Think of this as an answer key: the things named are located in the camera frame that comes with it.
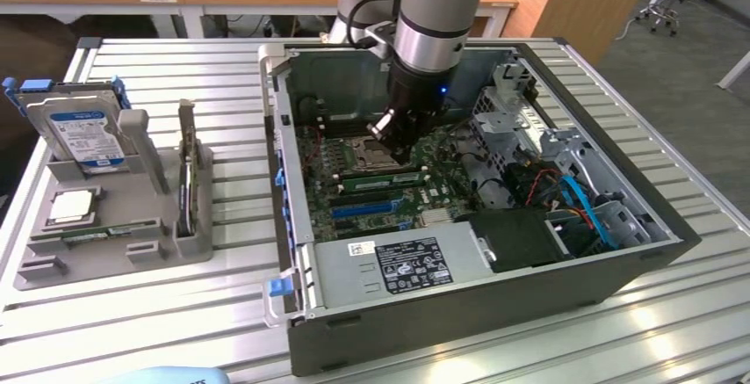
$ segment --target black pcie slot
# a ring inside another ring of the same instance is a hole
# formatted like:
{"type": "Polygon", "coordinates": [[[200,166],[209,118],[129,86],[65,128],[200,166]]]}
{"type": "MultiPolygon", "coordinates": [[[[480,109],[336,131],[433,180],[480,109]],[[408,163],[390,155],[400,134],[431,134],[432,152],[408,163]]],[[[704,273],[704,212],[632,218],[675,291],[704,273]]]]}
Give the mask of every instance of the black pcie slot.
{"type": "Polygon", "coordinates": [[[354,171],[340,173],[338,178],[342,179],[358,179],[358,178],[370,178],[373,176],[385,176],[385,175],[397,175],[400,173],[414,173],[421,171],[421,167],[402,167],[397,169],[388,169],[388,170],[374,170],[374,171],[354,171]]]}
{"type": "Polygon", "coordinates": [[[378,235],[380,233],[397,232],[398,226],[389,226],[386,228],[369,228],[366,230],[354,230],[350,232],[336,233],[337,239],[350,239],[352,237],[362,237],[369,235],[378,235]]]}
{"type": "Polygon", "coordinates": [[[328,206],[353,206],[370,202],[384,202],[392,200],[389,192],[373,190],[372,192],[358,192],[352,195],[341,195],[328,201],[328,206]]]}

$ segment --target gray carpet floor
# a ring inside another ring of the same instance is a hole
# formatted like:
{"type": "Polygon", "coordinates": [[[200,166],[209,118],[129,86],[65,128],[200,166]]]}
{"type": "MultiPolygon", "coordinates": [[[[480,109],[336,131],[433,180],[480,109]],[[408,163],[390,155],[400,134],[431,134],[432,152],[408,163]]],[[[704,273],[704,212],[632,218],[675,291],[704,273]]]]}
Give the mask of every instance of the gray carpet floor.
{"type": "Polygon", "coordinates": [[[708,3],[687,1],[675,9],[677,36],[633,22],[596,69],[750,216],[750,71],[729,91],[715,86],[750,51],[750,28],[708,3]]]}

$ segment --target power supply label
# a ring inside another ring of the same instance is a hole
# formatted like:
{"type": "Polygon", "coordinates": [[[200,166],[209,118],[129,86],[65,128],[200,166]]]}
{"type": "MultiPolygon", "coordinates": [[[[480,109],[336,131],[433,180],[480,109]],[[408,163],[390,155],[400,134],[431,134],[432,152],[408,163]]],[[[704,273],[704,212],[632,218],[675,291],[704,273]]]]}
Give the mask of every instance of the power supply label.
{"type": "Polygon", "coordinates": [[[374,255],[389,293],[410,292],[453,282],[433,237],[377,246],[374,255]]]}

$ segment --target aluminum table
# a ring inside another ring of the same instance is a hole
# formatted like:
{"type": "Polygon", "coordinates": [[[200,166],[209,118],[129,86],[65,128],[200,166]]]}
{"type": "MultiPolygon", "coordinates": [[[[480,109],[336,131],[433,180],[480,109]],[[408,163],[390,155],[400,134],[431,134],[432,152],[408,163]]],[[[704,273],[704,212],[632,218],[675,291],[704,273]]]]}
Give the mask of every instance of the aluminum table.
{"type": "MultiPolygon", "coordinates": [[[[268,40],[105,40],[78,49],[65,81],[118,75],[177,145],[177,99],[196,101],[214,157],[214,255],[202,264],[14,291],[49,171],[39,142],[0,229],[0,380],[89,382],[146,366],[218,366],[233,382],[717,382],[750,370],[748,221],[573,50],[525,42],[687,218],[703,242],[600,305],[304,379],[282,328],[262,321],[277,272],[256,49],[268,40]]],[[[540,89],[552,120],[567,115],[540,89]]]]}

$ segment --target motherboard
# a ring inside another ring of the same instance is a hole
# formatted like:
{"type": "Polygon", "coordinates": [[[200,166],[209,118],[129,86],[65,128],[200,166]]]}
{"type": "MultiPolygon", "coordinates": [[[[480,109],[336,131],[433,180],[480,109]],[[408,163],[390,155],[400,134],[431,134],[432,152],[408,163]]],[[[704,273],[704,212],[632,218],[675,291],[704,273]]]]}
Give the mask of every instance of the motherboard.
{"type": "Polygon", "coordinates": [[[398,165],[368,136],[297,134],[314,242],[423,228],[477,209],[460,163],[457,125],[437,127],[398,165]]]}

